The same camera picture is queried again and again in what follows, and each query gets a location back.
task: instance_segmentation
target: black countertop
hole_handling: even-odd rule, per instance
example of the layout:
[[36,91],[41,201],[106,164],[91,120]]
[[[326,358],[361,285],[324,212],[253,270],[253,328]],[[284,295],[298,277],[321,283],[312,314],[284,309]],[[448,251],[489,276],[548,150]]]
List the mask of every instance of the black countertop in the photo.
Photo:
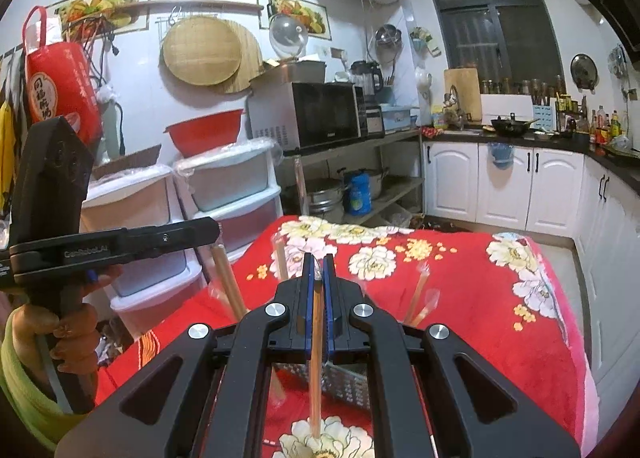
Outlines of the black countertop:
[[[466,131],[475,131],[476,133],[466,133]],[[448,133],[444,131],[435,138],[425,139],[428,142],[473,142],[475,144],[488,144],[489,142],[503,142],[512,146],[520,146],[521,148],[549,148],[561,149],[562,151],[571,151],[584,154],[596,162],[603,168],[610,170],[613,174],[625,182],[631,189],[636,191],[640,197],[640,167],[620,162],[617,158],[612,158],[606,154],[602,148],[596,148],[586,142],[579,142],[574,138],[550,138],[547,140],[540,139],[533,133],[526,133],[524,136],[512,138],[500,136],[495,133],[486,131],[469,129],[465,131],[454,131]]]

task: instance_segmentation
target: microwave door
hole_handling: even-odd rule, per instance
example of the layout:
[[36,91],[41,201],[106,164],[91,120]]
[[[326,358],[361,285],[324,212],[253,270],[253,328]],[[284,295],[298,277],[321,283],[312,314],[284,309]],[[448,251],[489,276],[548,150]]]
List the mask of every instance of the microwave door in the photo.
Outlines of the microwave door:
[[296,84],[294,100],[301,147],[358,138],[351,85]]

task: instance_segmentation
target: yellow cloth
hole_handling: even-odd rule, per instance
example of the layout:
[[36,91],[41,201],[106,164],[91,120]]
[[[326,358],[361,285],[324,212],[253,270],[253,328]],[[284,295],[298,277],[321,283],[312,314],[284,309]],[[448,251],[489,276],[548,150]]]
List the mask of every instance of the yellow cloth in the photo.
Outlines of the yellow cloth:
[[12,313],[7,320],[0,352],[0,387],[27,430],[44,447],[53,451],[60,439],[82,420],[83,415],[62,413],[58,405],[31,382],[15,353],[13,317]]
[[11,106],[3,102],[0,106],[0,212],[11,190],[15,171],[15,133]]

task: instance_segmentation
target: hand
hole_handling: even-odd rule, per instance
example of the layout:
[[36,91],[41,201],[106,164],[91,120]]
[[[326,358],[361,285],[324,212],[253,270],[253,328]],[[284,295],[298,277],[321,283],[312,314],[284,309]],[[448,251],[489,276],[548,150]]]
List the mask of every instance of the hand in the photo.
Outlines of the hand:
[[[84,286],[83,296],[111,284],[122,274],[122,266],[107,268],[98,280]],[[97,313],[87,303],[62,320],[40,306],[25,304],[14,313],[12,323],[14,349],[22,365],[27,368],[31,378],[39,387],[49,389],[49,379],[44,370],[40,353],[36,345],[36,335],[53,333],[59,340],[51,350],[53,359],[62,360],[58,370],[76,375],[89,375],[98,367],[95,348],[100,341],[96,331]]]

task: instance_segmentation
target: floor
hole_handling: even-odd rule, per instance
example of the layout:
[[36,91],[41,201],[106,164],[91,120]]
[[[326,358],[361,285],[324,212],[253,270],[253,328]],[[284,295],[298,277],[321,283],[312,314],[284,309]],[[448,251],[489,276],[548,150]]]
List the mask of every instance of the floor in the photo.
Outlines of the floor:
[[555,247],[553,245],[538,244],[544,257],[551,263],[554,273],[558,276],[560,286],[574,312],[578,328],[584,335],[584,315],[582,313],[582,294],[580,280],[582,279],[577,255],[569,248]]

